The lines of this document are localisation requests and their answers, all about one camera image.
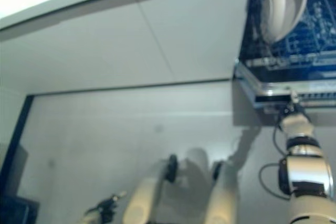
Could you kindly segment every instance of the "black cable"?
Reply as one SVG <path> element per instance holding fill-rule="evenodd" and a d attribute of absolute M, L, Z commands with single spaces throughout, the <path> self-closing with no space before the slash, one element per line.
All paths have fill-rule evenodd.
<path fill-rule="evenodd" d="M 285 156 L 286 153 L 283 152 L 283 150 L 279 147 L 279 145 L 278 145 L 278 143 L 277 143 L 277 139 L 276 139 L 277 129 L 278 129 L 278 125 L 275 125 L 274 130 L 273 130 L 273 137 L 272 137 L 273 144 L 274 144 L 275 148 L 277 149 L 277 151 L 278 151 L 282 156 Z"/>
<path fill-rule="evenodd" d="M 289 199 L 290 199 L 289 197 L 284 197 L 284 196 L 282 196 L 282 195 L 279 195 L 279 194 L 273 192 L 271 189 L 269 189 L 269 188 L 265 185 L 264 181 L 262 180 L 262 172 L 263 172 L 266 168 L 268 168 L 268 167 L 274 167 L 274 166 L 279 166 L 279 164 L 277 164 L 277 163 L 270 163 L 270 164 L 266 164 L 266 165 L 264 165 L 263 167 L 260 168 L 260 170 L 259 170 L 259 176 L 258 176 L 258 177 L 259 177 L 259 182 L 260 182 L 262 188 L 263 188 L 266 192 L 268 192 L 269 194 L 273 195 L 274 197 L 276 197 L 276 198 L 278 198 L 278 199 L 289 200 Z"/>

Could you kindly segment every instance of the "white cabinet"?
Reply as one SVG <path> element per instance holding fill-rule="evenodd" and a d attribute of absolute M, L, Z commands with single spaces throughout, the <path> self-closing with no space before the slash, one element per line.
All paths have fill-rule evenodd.
<path fill-rule="evenodd" d="M 138 0 L 177 81 L 231 78 L 247 0 Z"/>
<path fill-rule="evenodd" d="M 173 81 L 135 0 L 94 0 L 1 31 L 5 86 L 28 94 Z"/>
<path fill-rule="evenodd" d="M 247 0 L 91 0 L 0 32 L 27 94 L 230 78 Z"/>

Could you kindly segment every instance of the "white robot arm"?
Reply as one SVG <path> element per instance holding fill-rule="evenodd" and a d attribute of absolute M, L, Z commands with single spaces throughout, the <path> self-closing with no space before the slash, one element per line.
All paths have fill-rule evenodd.
<path fill-rule="evenodd" d="M 279 161 L 279 187 L 290 195 L 288 223 L 336 223 L 331 168 L 295 93 L 278 123 L 287 138 L 287 154 Z"/>

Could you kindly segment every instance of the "white plate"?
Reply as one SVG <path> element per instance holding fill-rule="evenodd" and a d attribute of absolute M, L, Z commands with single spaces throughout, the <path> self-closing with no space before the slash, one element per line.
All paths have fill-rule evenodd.
<path fill-rule="evenodd" d="M 276 41 L 285 19 L 286 0 L 264 0 L 261 10 L 261 32 L 268 43 Z"/>
<path fill-rule="evenodd" d="M 264 0 L 261 10 L 261 33 L 272 44 L 288 35 L 299 22 L 307 0 Z"/>
<path fill-rule="evenodd" d="M 286 0 L 285 20 L 276 41 L 283 39 L 296 27 L 305 11 L 306 4 L 307 0 Z"/>

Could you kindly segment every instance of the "dish rack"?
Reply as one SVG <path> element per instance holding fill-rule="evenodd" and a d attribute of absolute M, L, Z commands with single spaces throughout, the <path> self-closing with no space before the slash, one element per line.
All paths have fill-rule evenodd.
<path fill-rule="evenodd" d="M 263 0 L 249 0 L 235 76 L 255 108 L 287 102 L 296 90 L 306 106 L 336 106 L 336 0 L 308 0 L 297 26 L 269 45 L 260 30 Z"/>

